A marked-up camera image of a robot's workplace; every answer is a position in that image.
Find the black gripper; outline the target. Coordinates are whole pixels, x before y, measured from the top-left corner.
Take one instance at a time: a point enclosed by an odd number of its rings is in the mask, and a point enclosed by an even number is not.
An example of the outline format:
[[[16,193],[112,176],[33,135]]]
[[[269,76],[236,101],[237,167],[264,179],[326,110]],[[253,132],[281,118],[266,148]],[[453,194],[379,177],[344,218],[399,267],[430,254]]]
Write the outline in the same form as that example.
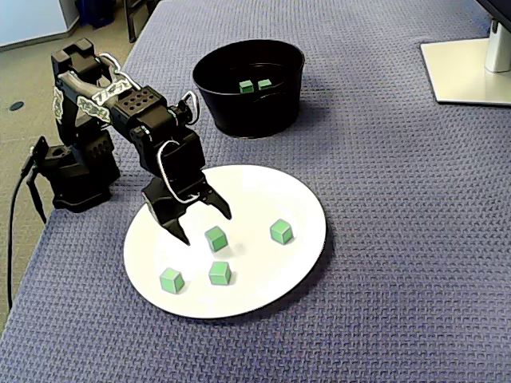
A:
[[[142,189],[149,210],[161,227],[185,245],[190,241],[179,218],[197,200],[213,206],[226,219],[232,218],[227,201],[208,185],[202,172],[205,159],[196,133],[156,139],[143,132],[141,165],[153,174]]]

